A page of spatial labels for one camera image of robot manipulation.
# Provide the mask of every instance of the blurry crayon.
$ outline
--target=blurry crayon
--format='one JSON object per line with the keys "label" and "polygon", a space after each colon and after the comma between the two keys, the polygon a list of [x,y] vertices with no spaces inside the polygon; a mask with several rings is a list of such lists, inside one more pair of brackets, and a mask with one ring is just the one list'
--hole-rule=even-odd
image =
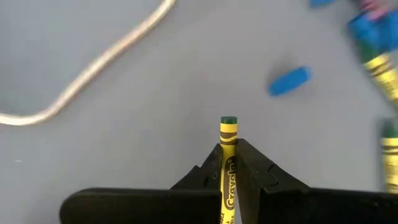
{"label": "blurry crayon", "polygon": [[398,193],[398,119],[388,119],[382,132],[383,164],[386,175],[386,189]]}
{"label": "blurry crayon", "polygon": [[373,22],[367,14],[362,14],[349,23],[349,28],[357,43],[364,67],[398,110],[398,73],[388,54],[382,53]]}

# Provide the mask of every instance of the crayola logo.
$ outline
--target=crayola logo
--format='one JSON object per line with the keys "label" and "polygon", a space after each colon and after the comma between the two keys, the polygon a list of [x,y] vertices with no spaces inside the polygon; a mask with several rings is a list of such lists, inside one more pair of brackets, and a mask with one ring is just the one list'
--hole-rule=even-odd
{"label": "crayola logo", "polygon": [[233,210],[235,207],[235,156],[231,156],[226,160],[224,168],[224,205],[226,209]]}

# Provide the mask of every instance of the pink object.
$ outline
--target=pink object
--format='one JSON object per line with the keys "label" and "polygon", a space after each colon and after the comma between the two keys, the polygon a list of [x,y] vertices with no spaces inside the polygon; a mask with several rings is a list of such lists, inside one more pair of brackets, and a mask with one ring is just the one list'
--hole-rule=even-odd
{"label": "pink object", "polygon": [[371,19],[378,19],[389,11],[389,6],[383,0],[361,0],[361,7],[369,11]]}

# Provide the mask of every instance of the blue crayon piece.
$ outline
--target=blue crayon piece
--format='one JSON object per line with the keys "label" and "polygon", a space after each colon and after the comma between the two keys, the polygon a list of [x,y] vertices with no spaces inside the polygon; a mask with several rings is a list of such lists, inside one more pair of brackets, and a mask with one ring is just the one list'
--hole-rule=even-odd
{"label": "blue crayon piece", "polygon": [[271,96],[286,94],[303,85],[310,79],[311,74],[309,69],[307,67],[300,67],[275,79],[269,85],[269,94]]}

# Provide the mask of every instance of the crayon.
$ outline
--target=crayon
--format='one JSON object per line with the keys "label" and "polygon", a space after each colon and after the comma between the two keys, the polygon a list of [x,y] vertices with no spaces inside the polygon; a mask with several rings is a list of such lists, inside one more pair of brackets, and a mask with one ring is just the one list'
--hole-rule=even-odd
{"label": "crayon", "polygon": [[367,14],[362,14],[349,23],[357,43],[359,56],[370,77],[398,110],[398,73],[388,54],[379,46],[378,34]]}
{"label": "crayon", "polygon": [[386,176],[386,189],[398,193],[398,119],[384,122],[382,131],[382,159]]}
{"label": "crayon", "polygon": [[223,148],[221,162],[221,224],[233,224],[235,220],[236,170],[235,153],[238,140],[238,119],[233,116],[221,117],[220,145]]}
{"label": "crayon", "polygon": [[398,73],[392,65],[388,54],[380,54],[364,63],[370,77],[398,110]]}

